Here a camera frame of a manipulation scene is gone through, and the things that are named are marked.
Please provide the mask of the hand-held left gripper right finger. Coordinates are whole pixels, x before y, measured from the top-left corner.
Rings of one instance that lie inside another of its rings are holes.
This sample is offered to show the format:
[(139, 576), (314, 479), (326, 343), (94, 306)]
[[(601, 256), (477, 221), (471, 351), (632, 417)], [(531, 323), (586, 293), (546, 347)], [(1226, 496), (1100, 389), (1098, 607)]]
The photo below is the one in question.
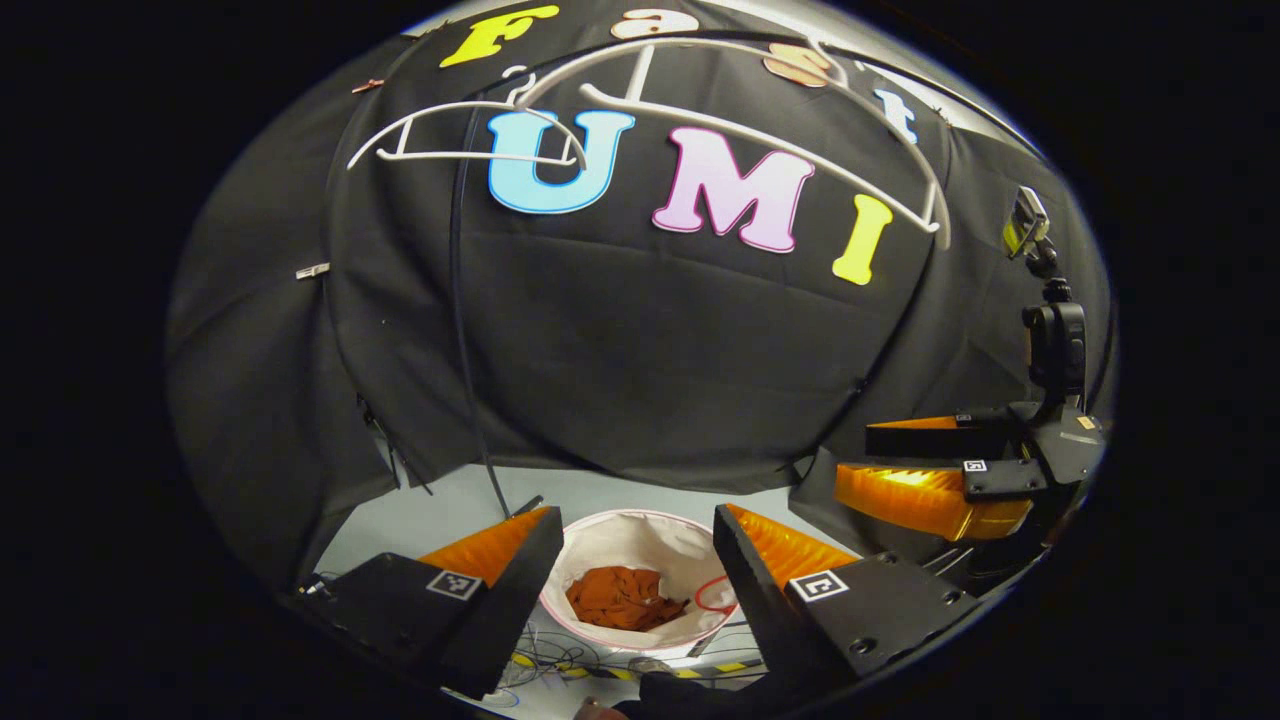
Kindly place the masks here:
[(856, 684), (905, 664), (980, 606), (934, 573), (878, 553), (822, 561), (778, 583), (745, 509), (716, 507), (713, 541), (768, 667), (809, 694)]

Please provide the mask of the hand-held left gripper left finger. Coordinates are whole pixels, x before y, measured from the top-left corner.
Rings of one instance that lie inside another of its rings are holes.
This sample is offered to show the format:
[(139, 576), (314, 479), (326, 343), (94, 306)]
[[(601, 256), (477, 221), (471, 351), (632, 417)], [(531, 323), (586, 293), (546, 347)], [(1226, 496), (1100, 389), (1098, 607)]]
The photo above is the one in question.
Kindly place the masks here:
[(293, 606), (344, 648), (424, 689), (497, 689), (564, 544), (561, 509), (516, 514), (424, 557), (384, 552), (314, 575)]

